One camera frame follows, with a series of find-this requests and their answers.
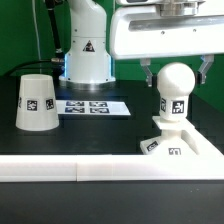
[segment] upside-down cup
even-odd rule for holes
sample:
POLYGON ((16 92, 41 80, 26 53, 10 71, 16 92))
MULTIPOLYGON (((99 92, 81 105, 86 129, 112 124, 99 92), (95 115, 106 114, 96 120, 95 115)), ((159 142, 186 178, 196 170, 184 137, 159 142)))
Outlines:
POLYGON ((53 79, 49 75, 23 75, 20 82, 16 127, 46 131, 59 125, 53 79))

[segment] green wall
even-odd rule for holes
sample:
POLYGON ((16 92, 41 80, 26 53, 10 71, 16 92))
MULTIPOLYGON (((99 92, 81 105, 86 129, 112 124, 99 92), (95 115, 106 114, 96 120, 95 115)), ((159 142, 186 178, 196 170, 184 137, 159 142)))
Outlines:
MULTIPOLYGON (((96 0, 102 5, 108 15, 107 50, 109 49, 109 25, 113 14, 112 0, 96 0)), ((54 56, 54 45, 50 29, 50 22, 43 0, 36 0, 37 20, 40 33, 42 59, 54 56)), ((68 4, 56 8, 57 22, 60 38, 64 51, 70 46, 70 25, 68 4)), ((0 6, 0 75, 14 66, 32 60, 37 60, 36 37, 32 17, 31 0, 7 0, 2 1, 0 6)), ((150 69, 153 73, 158 71, 167 63, 179 61, 188 64, 196 71, 201 64, 200 57, 181 57, 153 59, 150 69)), ((213 107, 224 112, 224 56, 216 55, 215 63, 209 70, 206 84, 196 86, 194 92, 213 107)), ((36 72, 31 69, 21 70, 18 74, 36 72)), ((145 80, 139 60, 116 61, 115 74, 117 79, 122 80, 145 80)))

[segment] white ball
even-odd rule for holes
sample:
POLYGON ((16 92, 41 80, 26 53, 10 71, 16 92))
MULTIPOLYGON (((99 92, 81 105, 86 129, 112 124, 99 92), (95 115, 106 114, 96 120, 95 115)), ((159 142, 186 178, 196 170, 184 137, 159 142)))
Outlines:
POLYGON ((194 85, 194 73, 183 63, 170 63, 158 74, 157 88, 162 96, 188 96, 194 85))

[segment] black table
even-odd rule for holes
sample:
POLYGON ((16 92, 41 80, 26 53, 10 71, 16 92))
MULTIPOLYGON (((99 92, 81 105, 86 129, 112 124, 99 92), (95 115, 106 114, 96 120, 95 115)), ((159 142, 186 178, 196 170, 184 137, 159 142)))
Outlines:
MULTIPOLYGON (((46 132, 15 127, 19 81, 0 78, 0 155, 140 154, 141 140, 158 136, 151 117, 159 95, 141 81, 110 90, 78 91, 55 84, 56 98, 124 101, 131 116, 60 115, 46 132)), ((191 96, 189 119, 224 152, 224 116, 191 96)), ((1 224, 222 224, 224 181, 1 183, 1 224)))

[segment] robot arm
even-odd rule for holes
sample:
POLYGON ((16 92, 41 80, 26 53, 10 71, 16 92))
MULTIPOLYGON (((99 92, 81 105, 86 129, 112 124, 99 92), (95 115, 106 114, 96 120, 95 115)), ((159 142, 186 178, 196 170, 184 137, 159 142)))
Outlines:
MULTIPOLYGON (((64 0, 46 0, 56 53, 61 47, 53 14, 64 0)), ((71 15, 71 48, 65 55, 65 71, 60 83, 78 89, 98 90, 114 84, 111 57, 106 52, 106 13, 92 0, 68 0, 71 15)))
POLYGON ((114 58, 141 59, 146 70, 143 59, 149 62, 150 58, 203 55, 198 74, 200 83, 205 83, 214 54, 224 52, 224 45, 220 44, 224 39, 224 1, 117 0, 117 3, 125 7, 118 9, 112 20, 110 50, 114 58))

